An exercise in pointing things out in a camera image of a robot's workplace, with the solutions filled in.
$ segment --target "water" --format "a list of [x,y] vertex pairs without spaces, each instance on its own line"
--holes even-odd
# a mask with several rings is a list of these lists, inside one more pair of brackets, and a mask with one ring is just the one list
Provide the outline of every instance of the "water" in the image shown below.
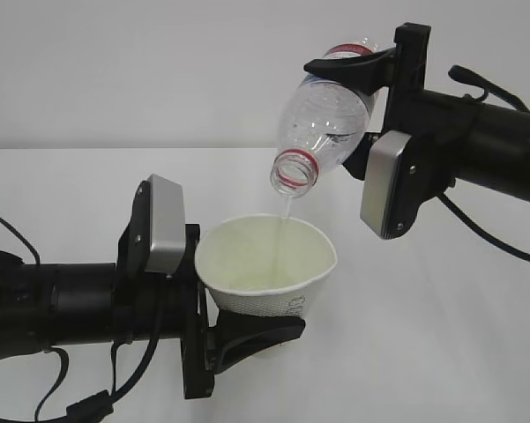
[[280,212],[280,219],[276,226],[275,243],[272,259],[272,285],[274,287],[281,287],[287,284],[286,272],[283,271],[283,257],[286,256],[286,237],[287,237],[287,223],[290,219],[290,207],[292,206],[291,196],[282,196],[282,209]]

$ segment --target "cable connector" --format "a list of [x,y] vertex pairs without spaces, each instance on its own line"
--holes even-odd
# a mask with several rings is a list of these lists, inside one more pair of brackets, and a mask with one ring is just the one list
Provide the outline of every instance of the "cable connector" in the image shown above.
[[114,406],[107,390],[67,407],[67,417],[69,421],[75,423],[100,423],[112,412]]

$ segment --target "white surface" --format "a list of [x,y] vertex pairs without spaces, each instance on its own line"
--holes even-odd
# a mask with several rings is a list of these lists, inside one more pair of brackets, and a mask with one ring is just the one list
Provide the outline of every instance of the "white surface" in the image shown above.
[[272,145],[306,62],[406,21],[428,88],[459,63],[530,106],[530,0],[0,0],[0,147]]
[[220,309],[243,315],[306,316],[337,264],[329,238],[304,220],[230,219],[207,231],[196,271]]
[[[0,214],[46,263],[116,257],[138,182],[184,187],[187,220],[276,212],[273,150],[0,151]],[[530,204],[459,183],[461,207],[530,251]],[[340,264],[301,340],[216,378],[214,396],[182,400],[179,344],[161,342],[145,379],[111,422],[530,422],[530,265],[488,247],[438,203],[403,239],[380,241],[359,220],[361,183],[326,176],[294,215],[333,240]],[[30,256],[0,228],[0,249]],[[144,343],[121,351],[120,380]],[[74,346],[54,417],[110,383],[108,345]],[[39,354],[0,362],[0,415],[29,419],[58,371]]]

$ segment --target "cup rim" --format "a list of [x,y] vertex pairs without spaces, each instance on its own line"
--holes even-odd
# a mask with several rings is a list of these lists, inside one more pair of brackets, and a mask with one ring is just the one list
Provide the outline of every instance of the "cup rim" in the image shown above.
[[[196,247],[196,252],[198,252],[198,247],[202,243],[204,238],[206,236],[208,236],[212,231],[216,230],[218,227],[220,227],[222,225],[225,225],[225,224],[227,224],[229,222],[235,221],[235,220],[241,220],[241,219],[247,219],[247,218],[264,218],[264,217],[267,217],[267,218],[279,218],[280,216],[278,214],[271,214],[271,213],[256,213],[256,214],[244,214],[242,216],[236,216],[234,218],[229,218],[229,219],[223,220],[221,223],[219,223],[219,225],[214,226],[211,229],[208,229],[200,237],[200,241],[199,241],[199,243],[198,243],[198,245]],[[239,297],[258,297],[258,296],[269,296],[269,295],[281,295],[283,293],[292,293],[292,292],[298,291],[300,289],[303,289],[306,286],[309,286],[309,285],[313,284],[314,282],[318,282],[319,280],[324,279],[327,275],[329,275],[333,271],[333,269],[335,268],[335,266],[339,262],[339,258],[337,257],[337,250],[335,249],[335,246],[333,245],[332,240],[329,239],[329,237],[324,233],[324,231],[319,229],[317,226],[312,225],[310,222],[308,222],[306,220],[293,218],[293,217],[288,217],[288,219],[297,221],[299,223],[303,223],[304,225],[311,227],[312,229],[318,231],[319,234],[327,241],[327,244],[329,245],[329,247],[331,248],[332,253],[333,253],[333,264],[326,271],[320,273],[319,275],[317,275],[314,278],[310,278],[310,279],[305,280],[303,282],[300,282],[299,284],[296,284],[296,285],[283,286],[282,288],[263,289],[263,290],[260,290],[260,291],[240,291],[240,290],[229,289],[229,288],[224,288],[224,287],[217,287],[217,286],[209,284],[205,280],[203,280],[200,277],[199,273],[198,273],[198,255],[195,253],[194,254],[194,268],[196,269],[196,273],[198,274],[198,277],[200,278],[200,280],[209,289],[212,289],[212,290],[214,290],[214,291],[216,291],[218,293],[228,293],[230,295],[236,295],[236,296],[239,296]]]

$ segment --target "white table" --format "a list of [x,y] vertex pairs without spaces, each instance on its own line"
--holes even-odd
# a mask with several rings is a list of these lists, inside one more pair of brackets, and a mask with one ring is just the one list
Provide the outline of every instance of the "white table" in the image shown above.
[[[184,187],[187,220],[203,229],[277,212],[267,149],[0,151],[0,215],[44,263],[107,262],[140,180]],[[165,340],[141,383],[107,421],[530,421],[530,265],[486,245],[443,206],[381,241],[359,219],[362,185],[326,175],[293,214],[333,240],[340,265],[302,339],[216,378],[211,399],[182,399],[177,340]],[[459,205],[491,232],[530,251],[530,204],[464,183]],[[0,227],[0,249],[23,246]],[[122,348],[119,379],[145,342]],[[109,345],[69,347],[71,370],[42,417],[110,384]],[[0,362],[0,416],[30,419],[58,371],[54,355]]]

